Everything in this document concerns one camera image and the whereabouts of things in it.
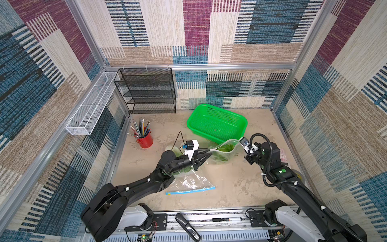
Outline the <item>chinese cabbage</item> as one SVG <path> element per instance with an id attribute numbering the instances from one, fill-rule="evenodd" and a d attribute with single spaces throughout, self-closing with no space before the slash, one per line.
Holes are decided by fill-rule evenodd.
<path id="1" fill-rule="evenodd" d="M 225 163 L 234 155 L 235 144 L 229 143 L 215 149 L 216 151 L 214 151 L 211 156 L 212 159 L 217 163 Z"/>

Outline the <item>polka dot zip-top bag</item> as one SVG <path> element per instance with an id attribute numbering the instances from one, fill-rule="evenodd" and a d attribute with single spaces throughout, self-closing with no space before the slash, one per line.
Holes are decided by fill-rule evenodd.
<path id="1" fill-rule="evenodd" d="M 237 139 L 230 139 L 216 147 L 210 147 L 211 157 L 207 160 L 208 164 L 226 164 L 240 149 L 241 144 Z"/>

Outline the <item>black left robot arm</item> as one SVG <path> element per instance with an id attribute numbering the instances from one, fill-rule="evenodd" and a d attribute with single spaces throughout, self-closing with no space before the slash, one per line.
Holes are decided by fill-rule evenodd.
<path id="1" fill-rule="evenodd" d="M 149 176 L 130 184 L 105 184 L 86 205 L 81 220 L 95 241 L 102 242 L 117 229 L 124 210 L 134 202 L 165 190 L 175 180 L 173 174 L 187 167 L 197 170 L 212 155 L 209 149 L 198 149 L 192 158 L 177 157 L 171 150 L 164 151 Z"/>

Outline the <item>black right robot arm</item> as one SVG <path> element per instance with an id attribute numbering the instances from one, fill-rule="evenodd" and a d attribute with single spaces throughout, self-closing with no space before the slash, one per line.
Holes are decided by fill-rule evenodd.
<path id="1" fill-rule="evenodd" d="M 255 137 L 264 143 L 253 141 Z M 257 164 L 262 170 L 267 187 L 276 187 L 291 198 L 307 215 L 304 219 L 281 200 L 266 204 L 265 217 L 269 225 L 288 227 L 306 242 L 365 242 L 367 235 L 359 225 L 351 225 L 323 203 L 280 158 L 280 149 L 263 134 L 253 138 L 240 138 L 249 164 Z"/>

